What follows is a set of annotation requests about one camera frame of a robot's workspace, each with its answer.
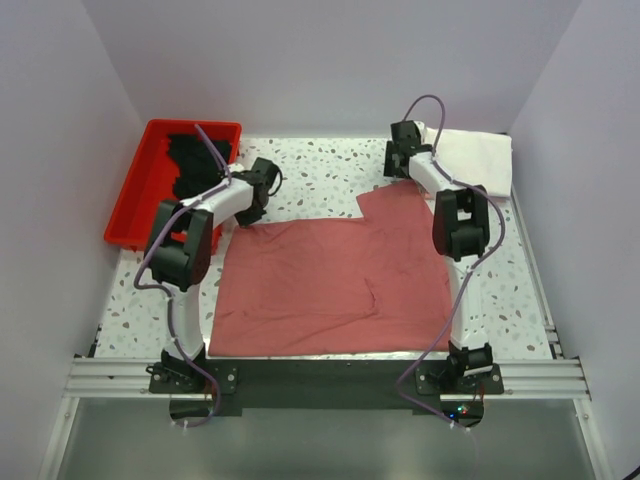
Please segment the dusty red t-shirt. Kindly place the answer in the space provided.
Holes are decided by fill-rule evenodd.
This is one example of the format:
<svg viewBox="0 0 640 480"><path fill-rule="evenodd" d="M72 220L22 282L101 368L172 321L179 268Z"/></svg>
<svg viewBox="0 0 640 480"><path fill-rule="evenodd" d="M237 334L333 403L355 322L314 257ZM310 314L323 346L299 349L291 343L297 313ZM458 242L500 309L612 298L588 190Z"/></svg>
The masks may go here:
<svg viewBox="0 0 640 480"><path fill-rule="evenodd" d="M354 219L235 231L209 352L298 356L445 350L451 311L432 213L402 181L362 194Z"/></svg>

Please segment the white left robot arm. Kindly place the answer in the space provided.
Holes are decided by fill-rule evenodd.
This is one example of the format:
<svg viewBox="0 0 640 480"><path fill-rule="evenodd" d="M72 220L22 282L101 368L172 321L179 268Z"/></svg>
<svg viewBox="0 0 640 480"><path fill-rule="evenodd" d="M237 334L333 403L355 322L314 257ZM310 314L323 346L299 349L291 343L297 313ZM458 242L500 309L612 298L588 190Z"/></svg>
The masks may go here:
<svg viewBox="0 0 640 480"><path fill-rule="evenodd" d="M227 171L213 188L160 203L134 287L158 290L167 303L168 341L159 362L147 368L154 393L219 391L207 372L199 295L211 262L214 229L234 218L249 226L266 213L282 184L281 169L257 158L248 170Z"/></svg>

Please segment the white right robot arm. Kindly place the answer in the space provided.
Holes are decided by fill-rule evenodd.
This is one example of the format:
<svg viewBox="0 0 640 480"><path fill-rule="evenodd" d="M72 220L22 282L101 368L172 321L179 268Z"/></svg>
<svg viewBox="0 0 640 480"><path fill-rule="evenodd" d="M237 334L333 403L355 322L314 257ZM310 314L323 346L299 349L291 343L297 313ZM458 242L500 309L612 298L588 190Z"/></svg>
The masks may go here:
<svg viewBox="0 0 640 480"><path fill-rule="evenodd" d="M452 299L448 356L438 387L469 392L493 368L493 353L482 321L479 287L472 283L478 262L490 242L489 203L486 191L456 180L441 167L433 145L424 144L413 121L390 126L384 175L407 178L435 200L432 240L445 258Z"/></svg>

